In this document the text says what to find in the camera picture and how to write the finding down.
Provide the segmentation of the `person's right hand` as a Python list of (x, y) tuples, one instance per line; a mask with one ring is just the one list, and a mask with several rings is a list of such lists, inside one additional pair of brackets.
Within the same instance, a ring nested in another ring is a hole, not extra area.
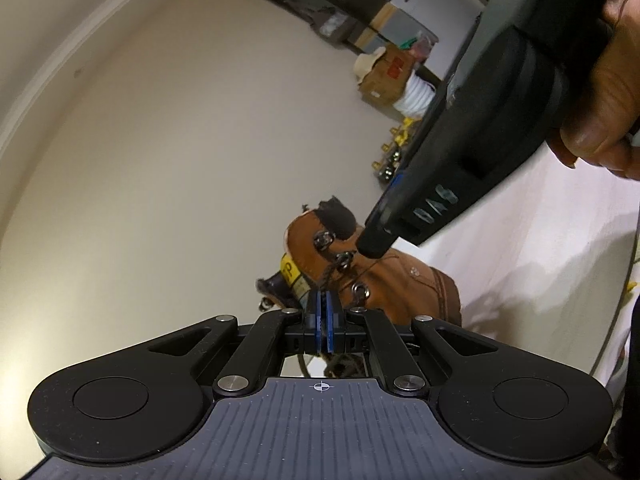
[(548, 141), (564, 166), (583, 160), (615, 177), (639, 179), (639, 149), (628, 134), (639, 119), (639, 0), (606, 0), (613, 36), (594, 66), (584, 105)]

